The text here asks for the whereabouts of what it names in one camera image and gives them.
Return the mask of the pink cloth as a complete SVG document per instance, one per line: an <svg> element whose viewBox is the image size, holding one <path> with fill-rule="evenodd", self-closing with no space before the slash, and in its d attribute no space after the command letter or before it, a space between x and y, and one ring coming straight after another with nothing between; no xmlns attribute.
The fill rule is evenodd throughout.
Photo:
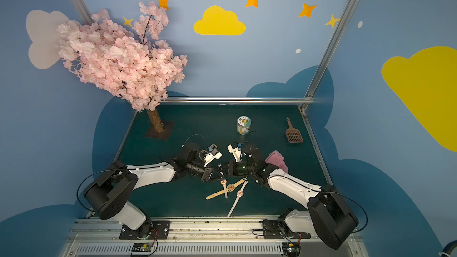
<svg viewBox="0 0 457 257"><path fill-rule="evenodd" d="M284 161L284 156L278 152L273 151L266 159L265 162L267 164L272 164L277 166L279 169L283 170L285 173L289 173L288 167Z"/></svg>

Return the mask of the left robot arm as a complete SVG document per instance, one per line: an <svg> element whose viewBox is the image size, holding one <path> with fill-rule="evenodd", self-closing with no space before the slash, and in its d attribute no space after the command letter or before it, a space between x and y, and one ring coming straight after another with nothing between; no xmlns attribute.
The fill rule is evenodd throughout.
<svg viewBox="0 0 457 257"><path fill-rule="evenodd" d="M116 161L98 173L99 176L85 188L83 196L101 220L120 222L134 239L152 239L155 233L152 220L129 201L133 191L152 184L174 182L187 174L209 182L217 172L217 180L223 180L224 174L209 166L221 157L222 153L214 144L200 149L199 145L190 143L183 145L180 154L159 164L134 166Z"/></svg>

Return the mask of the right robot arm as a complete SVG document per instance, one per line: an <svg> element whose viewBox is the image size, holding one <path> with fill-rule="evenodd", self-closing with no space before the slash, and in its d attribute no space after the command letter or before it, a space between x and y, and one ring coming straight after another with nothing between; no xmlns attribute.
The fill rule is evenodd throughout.
<svg viewBox="0 0 457 257"><path fill-rule="evenodd" d="M302 205L306 211L292 209L278 222L286 231L309 233L329 248L337 250L359 225L357 216L333 185L319 186L302 181L279 166L267 163L255 145L240 147L230 144L227 150L234 157L223 165L227 177L250 177L264 187L280 192Z"/></svg>

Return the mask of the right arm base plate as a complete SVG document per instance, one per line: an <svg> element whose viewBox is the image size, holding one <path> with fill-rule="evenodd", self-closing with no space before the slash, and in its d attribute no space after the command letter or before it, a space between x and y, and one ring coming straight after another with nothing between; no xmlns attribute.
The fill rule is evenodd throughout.
<svg viewBox="0 0 457 257"><path fill-rule="evenodd" d="M284 239L290 240L311 239L309 233L294 233L285 222L278 220L262 220L262 232L264 239Z"/></svg>

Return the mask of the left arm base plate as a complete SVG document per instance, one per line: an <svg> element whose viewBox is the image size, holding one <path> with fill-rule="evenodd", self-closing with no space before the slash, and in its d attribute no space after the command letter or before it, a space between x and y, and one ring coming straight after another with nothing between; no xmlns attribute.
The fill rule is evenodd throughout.
<svg viewBox="0 0 457 257"><path fill-rule="evenodd" d="M166 240L171 222L168 220L146 220L138 229L122 226L120 240Z"/></svg>

